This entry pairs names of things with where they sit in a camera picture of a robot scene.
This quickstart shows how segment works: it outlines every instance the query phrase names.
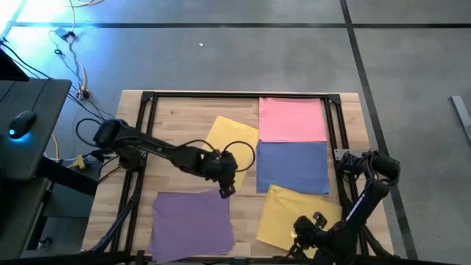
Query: blue cloth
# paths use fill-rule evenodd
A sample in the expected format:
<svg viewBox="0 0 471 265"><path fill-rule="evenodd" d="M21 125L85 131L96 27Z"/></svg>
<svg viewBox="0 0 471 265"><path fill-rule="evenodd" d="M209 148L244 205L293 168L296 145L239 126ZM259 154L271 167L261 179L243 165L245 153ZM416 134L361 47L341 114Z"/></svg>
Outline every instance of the blue cloth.
<svg viewBox="0 0 471 265"><path fill-rule="evenodd" d="M257 146L257 192L275 184L305 194L328 194L327 143L264 143Z"/></svg>

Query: yellow cloth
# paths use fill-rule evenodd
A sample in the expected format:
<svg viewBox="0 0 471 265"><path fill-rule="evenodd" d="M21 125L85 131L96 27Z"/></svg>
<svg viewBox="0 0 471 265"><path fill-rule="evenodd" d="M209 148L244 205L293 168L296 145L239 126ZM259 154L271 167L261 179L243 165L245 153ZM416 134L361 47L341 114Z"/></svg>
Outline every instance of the yellow cloth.
<svg viewBox="0 0 471 265"><path fill-rule="evenodd" d="M271 185L258 227L257 240L289 250L293 245L291 234L293 224L300 216L312 216L321 212L327 219L324 230L331 228L341 219L341 207L324 201L320 196L299 194L277 185ZM310 248L305 254L312 258L315 250Z"/></svg>
<svg viewBox="0 0 471 265"><path fill-rule="evenodd" d="M258 130L231 119L218 116L214 121L206 141L221 152L228 144L234 141L247 142L255 150L258 143ZM209 146L206 145L203 149L210 150ZM245 169L250 162L252 162L252 151L250 151L250 148L245 144L233 144L227 150L233 154L238 169ZM245 174L246 172L235 173L234 187L236 191L240 189Z"/></svg>

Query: wooden table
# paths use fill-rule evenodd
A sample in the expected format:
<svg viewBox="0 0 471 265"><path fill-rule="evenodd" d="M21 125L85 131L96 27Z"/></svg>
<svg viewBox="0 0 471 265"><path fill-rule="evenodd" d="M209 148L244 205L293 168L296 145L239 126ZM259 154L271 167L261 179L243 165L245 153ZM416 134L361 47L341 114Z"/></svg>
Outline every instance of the wooden table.
<svg viewBox="0 0 471 265"><path fill-rule="evenodd" d="M142 91L123 91L117 117L125 119L128 124L134 125L141 94ZM368 149L368 135L358 94L340 93L340 96L350 148ZM146 115L144 116L142 126L144 130L147 127L148 113L149 109L146 110ZM217 116L224 116L242 124L258 128L258 100L159 98L152 136L172 144L181 144L198 138L206 139ZM336 119L334 119L334 125L336 128L338 127ZM327 151L327 160L329 165L330 194L323 195L323 198L339 204L332 152L329 143L327 143L327 146L329 149ZM116 167L116 163L110 163L109 166L103 169L103 174L114 167ZM123 169L119 169L99 185L82 243L84 250L92 248L115 220L124 173ZM364 180L358 180L357 185L358 191L361 192L364 187ZM217 187L217 183L185 174L173 167L167 160L150 155L147 161L132 252L136 253L138 250L146 250L146 254L150 255L147 249L152 231L151 205L158 191L201 192L215 187ZM265 194L257 194L256 192L254 165L247 172L240 191L233 195L230 200L230 219L236 243L233 250L227 254L228 256L266 258L273 255L286 254L285 250L255 240L265 198ZM392 252L391 237L383 203L376 207L368 219L368 227L384 248ZM120 250L124 249L126 232L127 222L124 223L121 232Z"/></svg>

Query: computer mouse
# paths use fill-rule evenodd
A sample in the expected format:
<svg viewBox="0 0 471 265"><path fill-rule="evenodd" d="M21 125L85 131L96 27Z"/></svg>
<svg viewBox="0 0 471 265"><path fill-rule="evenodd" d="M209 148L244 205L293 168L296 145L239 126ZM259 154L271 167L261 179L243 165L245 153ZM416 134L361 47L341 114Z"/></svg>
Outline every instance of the computer mouse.
<svg viewBox="0 0 471 265"><path fill-rule="evenodd" d="M30 110L18 114L11 122L8 127L8 135L12 139L19 139L26 135L33 123L35 123L36 114Z"/></svg>

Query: concrete floor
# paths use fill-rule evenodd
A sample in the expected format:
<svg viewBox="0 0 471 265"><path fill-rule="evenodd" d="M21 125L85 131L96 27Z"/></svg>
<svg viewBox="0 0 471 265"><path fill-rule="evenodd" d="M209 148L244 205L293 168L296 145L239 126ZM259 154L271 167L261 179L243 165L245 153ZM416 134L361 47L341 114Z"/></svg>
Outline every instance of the concrete floor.
<svg viewBox="0 0 471 265"><path fill-rule="evenodd" d="M353 23L471 23L471 2L465 1L347 3ZM332 0L108 0L76 13L77 22L93 23L344 23L340 3ZM56 27L33 23L70 27L71 18L70 8L29 0L17 19L28 26L14 26L7 39L33 66L75 81L54 54L48 34ZM110 27L78 27L74 44L93 99L108 112L116 111L124 89L356 92L376 145L346 29ZM418 256L470 264L471 149L449 96L461 95L471 110L471 29L355 34L389 152L403 165L399 187ZM66 43L53 38L65 52ZM68 54L66 59L72 66ZM54 130L62 157L89 151L72 132L86 116L66 102ZM404 257L390 197L385 203L394 251ZM56 246L47 253L78 252L82 233L67 231L85 231L86 219L51 222L64 232L48 224L44 235L55 233Z"/></svg>

